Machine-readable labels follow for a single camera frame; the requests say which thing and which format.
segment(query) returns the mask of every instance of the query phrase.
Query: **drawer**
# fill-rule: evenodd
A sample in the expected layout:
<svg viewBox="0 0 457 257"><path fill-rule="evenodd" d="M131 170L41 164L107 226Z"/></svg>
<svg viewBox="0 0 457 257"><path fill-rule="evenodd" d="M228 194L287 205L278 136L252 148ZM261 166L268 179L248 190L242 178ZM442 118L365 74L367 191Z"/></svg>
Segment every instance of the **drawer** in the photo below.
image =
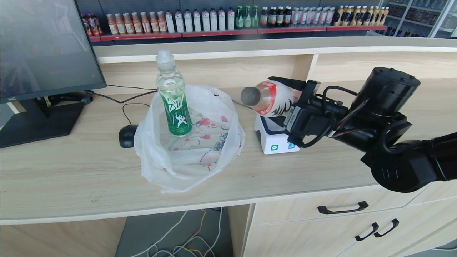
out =
<svg viewBox="0 0 457 257"><path fill-rule="evenodd" d="M379 185L356 187L324 192L306 193L296 198L283 199L272 202L257 203L255 205L253 225L328 218L339 215L358 214L367 211L383 210L405 206L418 195L421 190L412 193L397 193L389 191ZM318 211L327 209L330 214Z"/></svg>

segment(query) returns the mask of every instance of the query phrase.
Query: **plastic bag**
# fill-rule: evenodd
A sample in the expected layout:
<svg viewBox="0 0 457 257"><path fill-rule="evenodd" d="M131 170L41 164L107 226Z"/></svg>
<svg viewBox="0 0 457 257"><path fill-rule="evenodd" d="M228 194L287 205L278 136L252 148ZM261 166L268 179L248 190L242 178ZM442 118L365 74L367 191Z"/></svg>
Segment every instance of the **plastic bag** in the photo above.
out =
<svg viewBox="0 0 457 257"><path fill-rule="evenodd" d="M220 172L244 145L245 133L229 95L209 86L186 85L186 99L193 123L188 136L168 131L158 93L135 133L141 175L161 186L162 193L188 191Z"/></svg>

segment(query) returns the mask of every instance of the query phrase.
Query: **bottle label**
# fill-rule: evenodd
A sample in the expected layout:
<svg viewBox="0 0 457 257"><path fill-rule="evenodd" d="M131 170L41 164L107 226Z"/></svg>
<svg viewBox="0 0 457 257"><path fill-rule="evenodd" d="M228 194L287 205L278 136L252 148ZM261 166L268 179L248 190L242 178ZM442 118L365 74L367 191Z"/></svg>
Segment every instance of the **bottle label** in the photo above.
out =
<svg viewBox="0 0 457 257"><path fill-rule="evenodd" d="M117 31L117 25L116 24L111 24L110 25L110 30L111 30L111 34L118 34L119 31Z"/></svg>

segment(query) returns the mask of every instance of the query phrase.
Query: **black mouse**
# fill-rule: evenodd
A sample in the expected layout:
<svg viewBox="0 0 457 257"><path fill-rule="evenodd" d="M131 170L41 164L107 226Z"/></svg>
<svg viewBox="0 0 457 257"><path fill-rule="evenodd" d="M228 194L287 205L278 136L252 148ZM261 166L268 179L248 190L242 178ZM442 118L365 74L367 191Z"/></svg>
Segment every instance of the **black mouse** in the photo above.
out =
<svg viewBox="0 0 457 257"><path fill-rule="evenodd" d="M131 148L134 144L138 125L127 125L119 130L119 144L122 148Z"/></svg>

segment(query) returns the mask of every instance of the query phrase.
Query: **drawer handle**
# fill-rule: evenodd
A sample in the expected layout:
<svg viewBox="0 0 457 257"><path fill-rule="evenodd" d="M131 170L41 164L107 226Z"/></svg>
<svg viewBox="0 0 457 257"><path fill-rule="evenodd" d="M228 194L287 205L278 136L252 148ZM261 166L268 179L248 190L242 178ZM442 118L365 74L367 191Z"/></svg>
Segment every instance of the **drawer handle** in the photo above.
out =
<svg viewBox="0 0 457 257"><path fill-rule="evenodd" d="M376 233L374 233L374 237L383 237L383 236L387 235L387 233L391 232L394 228L396 228L400 224L400 221L398 219L393 219L392 223L393 223L392 228L389 229L386 233L381 235L378 232L376 232Z"/></svg>
<svg viewBox="0 0 457 257"><path fill-rule="evenodd" d="M365 210L368 207L368 204L363 201L363 202L358 202L359 208L353 209L353 210L346 210L346 211L331 211L327 209L327 206L318 206L317 210L319 210L320 213L322 214L340 214L340 213L349 213L349 212L356 212L356 211L361 211Z"/></svg>
<svg viewBox="0 0 457 257"><path fill-rule="evenodd" d="M362 241L365 238L371 236L374 232L377 231L377 229L379 228L379 225L375 222L375 223L372 224L372 227L373 227L373 230L368 235L366 235L365 237L356 236L356 240L357 241Z"/></svg>

